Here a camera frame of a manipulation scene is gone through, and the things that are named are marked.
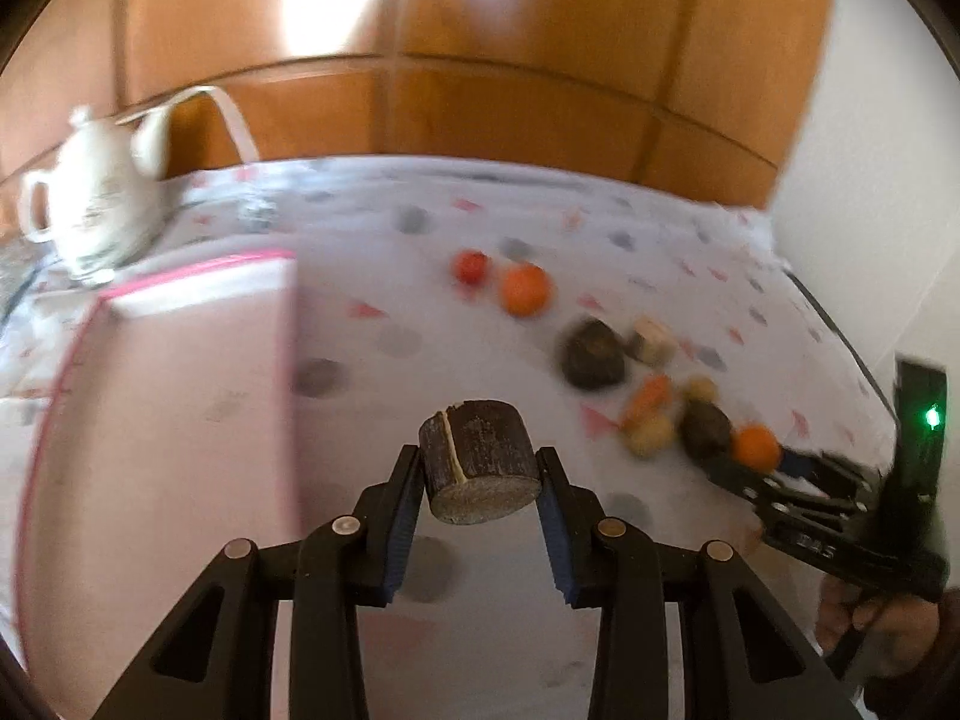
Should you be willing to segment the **person right hand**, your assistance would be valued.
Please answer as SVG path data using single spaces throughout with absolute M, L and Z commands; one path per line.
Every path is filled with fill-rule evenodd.
M 825 655 L 848 631 L 874 639 L 872 676 L 895 678 L 918 667 L 939 634 L 939 606 L 911 595 L 866 598 L 854 585 L 825 575 L 815 639 Z

